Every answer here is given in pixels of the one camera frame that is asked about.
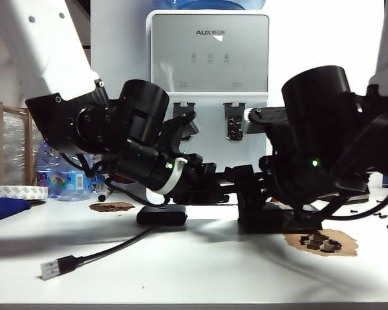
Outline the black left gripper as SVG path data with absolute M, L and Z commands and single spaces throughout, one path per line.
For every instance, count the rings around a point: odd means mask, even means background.
M 216 204 L 228 203 L 229 195 L 224 193 L 223 186 L 227 180 L 210 180 L 216 172 L 214 162 L 203 163 L 202 158 L 191 154 L 189 159 L 178 157 L 175 167 L 181 170 L 180 178 L 168 196 L 176 204 Z

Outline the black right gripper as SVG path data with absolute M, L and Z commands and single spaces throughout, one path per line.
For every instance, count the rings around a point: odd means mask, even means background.
M 272 145 L 272 153 L 259 160 L 260 171 L 253 173 L 251 165 L 226 167 L 224 174 L 232 185 L 225 193 L 235 193 L 240 207 L 250 207 L 255 198 L 258 207 L 264 207 L 272 198 L 302 208 L 316 200 L 314 193 L 304 188 L 305 164 L 299 157 L 290 129 L 265 129 Z

